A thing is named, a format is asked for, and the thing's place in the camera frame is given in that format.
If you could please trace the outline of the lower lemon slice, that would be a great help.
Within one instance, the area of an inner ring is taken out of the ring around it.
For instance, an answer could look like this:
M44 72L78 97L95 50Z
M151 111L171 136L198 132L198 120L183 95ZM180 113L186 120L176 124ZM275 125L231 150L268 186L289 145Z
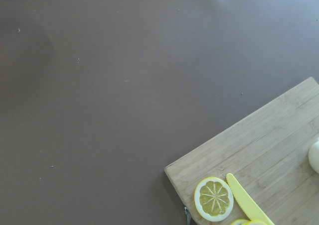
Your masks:
M249 220L240 219L240 220L233 221L230 225L267 225L267 224L259 220L249 221Z

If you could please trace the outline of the wooden cutting board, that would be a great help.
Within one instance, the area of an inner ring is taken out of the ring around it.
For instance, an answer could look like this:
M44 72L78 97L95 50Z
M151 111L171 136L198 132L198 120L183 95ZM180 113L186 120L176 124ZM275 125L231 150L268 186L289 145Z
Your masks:
M233 174L277 225L319 222L319 175L308 151L319 137L319 86L308 78L165 167L193 220L197 184Z

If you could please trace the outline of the white steamed bun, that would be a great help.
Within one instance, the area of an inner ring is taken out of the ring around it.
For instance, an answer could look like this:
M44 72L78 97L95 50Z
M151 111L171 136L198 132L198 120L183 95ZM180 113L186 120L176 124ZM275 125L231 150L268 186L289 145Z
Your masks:
M319 142L315 142L308 151L308 160L312 169L319 173Z

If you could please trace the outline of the upper lemon slice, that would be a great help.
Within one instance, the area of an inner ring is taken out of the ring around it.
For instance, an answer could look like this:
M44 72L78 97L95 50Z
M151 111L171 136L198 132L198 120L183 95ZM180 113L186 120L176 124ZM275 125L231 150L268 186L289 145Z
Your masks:
M232 212L234 197L229 185L217 177L207 177L194 190L194 204L205 220L220 222Z

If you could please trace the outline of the yellow plastic knife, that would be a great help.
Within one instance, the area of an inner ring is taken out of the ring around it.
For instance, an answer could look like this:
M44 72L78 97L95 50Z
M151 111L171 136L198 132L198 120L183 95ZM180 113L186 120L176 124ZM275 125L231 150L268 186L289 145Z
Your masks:
M226 180L237 204L250 221L259 220L265 222L267 225L274 225L271 219L256 204L233 174L228 173L226 175Z

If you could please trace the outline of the lemon slice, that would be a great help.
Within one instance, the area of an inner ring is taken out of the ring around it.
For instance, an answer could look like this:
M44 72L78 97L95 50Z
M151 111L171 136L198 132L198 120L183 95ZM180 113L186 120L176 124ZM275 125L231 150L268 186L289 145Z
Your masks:
M194 190L194 204L205 220L220 222L232 212L234 197L229 185L217 177L207 177Z
M259 220L249 221L249 220L240 219L240 220L233 221L230 225L267 225L267 224Z

